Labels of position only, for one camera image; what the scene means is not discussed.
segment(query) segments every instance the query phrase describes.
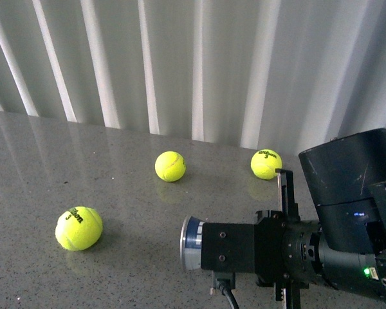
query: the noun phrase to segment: white curtain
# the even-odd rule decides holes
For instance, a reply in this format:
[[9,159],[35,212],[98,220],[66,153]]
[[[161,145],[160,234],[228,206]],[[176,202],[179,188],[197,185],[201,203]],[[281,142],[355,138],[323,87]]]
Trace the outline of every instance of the white curtain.
[[386,0],[0,0],[0,111],[297,154],[386,127]]

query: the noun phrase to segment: gray countertop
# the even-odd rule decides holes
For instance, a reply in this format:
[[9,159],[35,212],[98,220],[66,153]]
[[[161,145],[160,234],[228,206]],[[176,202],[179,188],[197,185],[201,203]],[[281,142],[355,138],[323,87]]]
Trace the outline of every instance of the gray countertop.
[[[184,177],[166,183],[156,157],[181,153]],[[277,209],[277,183],[250,170],[254,150],[0,112],[0,308],[228,308],[209,294],[211,273],[184,273],[179,237],[186,215],[254,223]],[[282,156],[295,177],[303,220],[316,219],[299,159]],[[55,239],[67,209],[95,208],[104,231],[93,247],[64,250]],[[272,288],[237,274],[241,308],[281,308]],[[302,308],[386,308],[311,285]]]

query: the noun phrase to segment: screw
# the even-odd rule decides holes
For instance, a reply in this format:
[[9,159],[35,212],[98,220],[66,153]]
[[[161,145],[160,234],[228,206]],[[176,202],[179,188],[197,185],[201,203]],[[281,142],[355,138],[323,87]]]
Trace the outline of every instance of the screw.
[[381,283],[386,286],[386,278],[382,278]]

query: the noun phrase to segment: black cable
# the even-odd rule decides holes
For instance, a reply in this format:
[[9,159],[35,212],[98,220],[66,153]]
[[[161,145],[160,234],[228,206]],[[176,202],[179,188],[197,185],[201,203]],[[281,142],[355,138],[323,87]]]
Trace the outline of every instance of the black cable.
[[226,296],[231,309],[239,309],[239,305],[236,302],[236,298],[234,298],[234,295],[232,293],[232,289],[224,282],[220,282],[219,285],[220,292],[222,295]]

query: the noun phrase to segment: yellow tennis ball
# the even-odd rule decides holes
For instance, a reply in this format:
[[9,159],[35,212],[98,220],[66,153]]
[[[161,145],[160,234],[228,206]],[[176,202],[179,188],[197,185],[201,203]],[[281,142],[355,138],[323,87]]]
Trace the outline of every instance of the yellow tennis ball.
[[154,169],[165,182],[175,182],[185,174],[186,164],[179,153],[166,151],[157,157]]
[[96,243],[103,231],[103,222],[95,209],[78,206],[62,214],[55,235],[63,248],[84,250]]
[[282,168],[282,158],[273,150],[263,149],[253,155],[250,167],[257,177],[270,180],[276,176],[276,169]]

